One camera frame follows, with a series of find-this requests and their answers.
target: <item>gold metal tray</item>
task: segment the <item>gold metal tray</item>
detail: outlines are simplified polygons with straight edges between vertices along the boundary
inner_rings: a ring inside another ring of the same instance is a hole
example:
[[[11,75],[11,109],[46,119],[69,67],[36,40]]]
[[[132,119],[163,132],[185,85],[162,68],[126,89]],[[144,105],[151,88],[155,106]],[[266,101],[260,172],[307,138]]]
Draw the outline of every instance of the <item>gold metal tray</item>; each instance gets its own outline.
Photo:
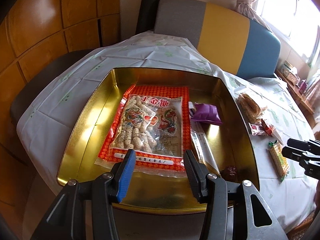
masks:
[[[249,134],[239,109],[219,78],[160,68],[112,69],[90,97],[73,129],[58,171],[58,183],[93,180],[108,169],[94,164],[113,122],[123,93],[130,85],[188,86],[190,101],[216,105],[221,126],[203,125],[220,170],[237,167],[238,181],[249,179],[259,190],[257,166]],[[134,172],[127,196],[117,208],[157,214],[204,212],[187,178]]]

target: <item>red heart graphic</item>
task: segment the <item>red heart graphic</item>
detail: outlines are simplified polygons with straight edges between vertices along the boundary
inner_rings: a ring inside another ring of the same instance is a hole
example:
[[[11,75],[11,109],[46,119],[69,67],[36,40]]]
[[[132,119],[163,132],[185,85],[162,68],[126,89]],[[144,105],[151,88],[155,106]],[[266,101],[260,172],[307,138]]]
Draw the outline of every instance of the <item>red heart graphic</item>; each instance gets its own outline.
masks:
[[[146,120],[146,122],[150,122],[151,116],[150,115],[145,115],[144,116],[144,120]],[[158,117],[154,116],[150,122],[150,124],[153,126],[158,122]]]

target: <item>dragon illustration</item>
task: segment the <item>dragon illustration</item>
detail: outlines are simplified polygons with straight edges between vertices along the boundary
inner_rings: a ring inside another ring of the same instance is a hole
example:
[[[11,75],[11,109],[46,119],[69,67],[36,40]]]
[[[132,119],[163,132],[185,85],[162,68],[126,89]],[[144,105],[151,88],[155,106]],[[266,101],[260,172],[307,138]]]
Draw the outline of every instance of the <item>dragon illustration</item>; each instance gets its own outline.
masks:
[[[173,136],[177,131],[176,120],[177,111],[168,109],[160,115],[160,123],[157,129],[162,130],[165,134]]]
[[[124,125],[136,126],[137,124],[142,122],[143,120],[142,115],[143,115],[143,111],[138,107],[131,107],[126,109]]]

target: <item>snack bar package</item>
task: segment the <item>snack bar package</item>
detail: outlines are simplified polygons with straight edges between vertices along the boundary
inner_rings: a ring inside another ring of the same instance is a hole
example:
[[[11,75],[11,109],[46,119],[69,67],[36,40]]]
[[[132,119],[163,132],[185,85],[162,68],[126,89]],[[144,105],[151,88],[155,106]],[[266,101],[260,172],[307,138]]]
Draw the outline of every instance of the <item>snack bar package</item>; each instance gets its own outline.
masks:
[[[187,87],[132,85],[124,94],[96,164],[110,168],[128,149],[136,170],[163,176],[183,172],[191,147]]]
[[[276,169],[279,175],[280,181],[283,181],[284,178],[289,173],[289,165],[287,159],[282,155],[283,146],[278,141],[274,143],[269,142],[269,152],[272,156],[272,159],[276,165]]]

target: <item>white tablecloth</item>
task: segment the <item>white tablecloth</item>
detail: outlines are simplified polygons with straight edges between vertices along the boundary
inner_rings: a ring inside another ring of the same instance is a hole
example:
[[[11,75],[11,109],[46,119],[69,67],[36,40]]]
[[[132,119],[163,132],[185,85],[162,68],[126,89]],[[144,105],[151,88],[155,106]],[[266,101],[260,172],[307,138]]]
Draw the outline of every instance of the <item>white tablecloth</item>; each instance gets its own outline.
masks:
[[[284,142],[288,138],[313,139],[303,114],[278,79],[243,80],[209,63],[184,38],[153,34],[133,36],[116,45],[99,48],[52,81],[32,102],[19,120],[17,132],[41,177],[57,194],[56,176],[72,129],[84,105],[108,72],[115,67],[159,67],[217,76],[234,98],[253,90],[265,98],[265,117],[274,124]],[[316,180],[304,175],[297,162],[289,160],[290,173],[280,183],[267,147],[270,137],[252,136],[260,193],[289,231],[315,208]]]

